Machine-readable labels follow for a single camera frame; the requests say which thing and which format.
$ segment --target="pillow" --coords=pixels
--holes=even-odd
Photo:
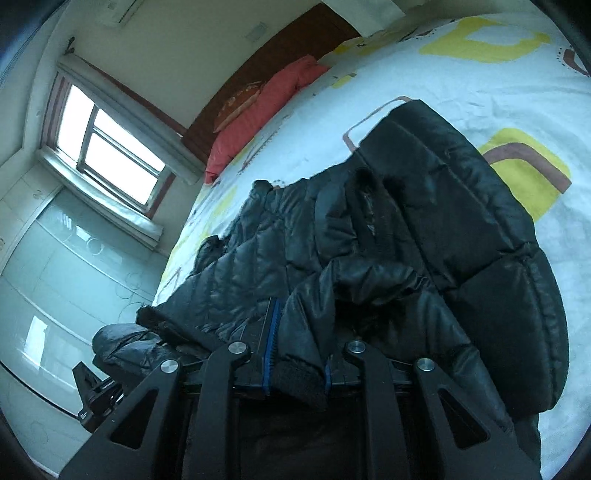
[[[205,183],[213,183],[265,124],[302,88],[328,68],[318,65],[312,55],[290,63],[277,72],[260,90],[254,103],[242,110],[217,135],[205,169]]]
[[[256,101],[260,92],[261,82],[253,82],[226,100],[213,123],[213,133],[218,133],[226,128],[232,120]]]

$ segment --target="blue strip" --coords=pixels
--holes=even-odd
[[[263,372],[262,372],[262,389],[266,395],[271,393],[269,383],[271,381],[271,362],[274,362],[275,343],[277,341],[277,329],[279,328],[279,300],[275,300],[273,307],[273,316],[271,317],[271,327],[269,328],[269,336],[267,337],[267,348],[265,349],[265,356],[263,357]]]
[[[324,368],[324,393],[328,395],[330,392],[330,387],[332,386],[332,373],[330,371],[330,360],[332,359],[332,355],[326,361],[326,366]]]

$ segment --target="patterned bedding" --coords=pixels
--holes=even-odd
[[[223,235],[252,182],[284,186],[345,161],[392,108],[421,99],[478,148],[535,222],[560,287],[570,372],[540,415],[545,479],[591,423],[591,78],[543,15],[442,21],[400,40],[384,31],[345,42],[332,68],[296,95],[204,186],[163,274],[164,302],[210,235]]]

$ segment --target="black clamp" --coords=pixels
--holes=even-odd
[[[111,412],[60,478],[239,479],[233,390],[236,369],[250,358],[245,342],[215,350],[200,371],[199,400],[185,404],[179,395],[182,367],[175,360],[163,362]],[[411,480],[411,452],[397,399],[397,387],[409,379],[404,372],[394,372],[392,360],[359,340],[345,345],[342,358],[356,365],[361,377],[368,480]],[[439,480],[540,479],[517,441],[434,361],[417,360],[411,375],[433,447],[427,460],[437,462]]]
[[[410,479],[391,361],[359,340],[347,343],[343,356],[361,370],[368,479]],[[437,452],[439,480],[540,480],[538,468],[517,440],[503,432],[433,360],[417,360],[414,374]]]
[[[82,400],[78,421],[85,430],[93,433],[122,400],[123,386],[111,377],[101,380],[82,362],[72,369],[72,373]]]

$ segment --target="wooden headboard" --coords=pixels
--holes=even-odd
[[[247,83],[266,82],[283,67],[307,54],[319,59],[359,33],[327,5],[318,4],[259,48],[203,108],[183,137],[183,144],[203,163],[216,139],[213,121],[224,102]]]

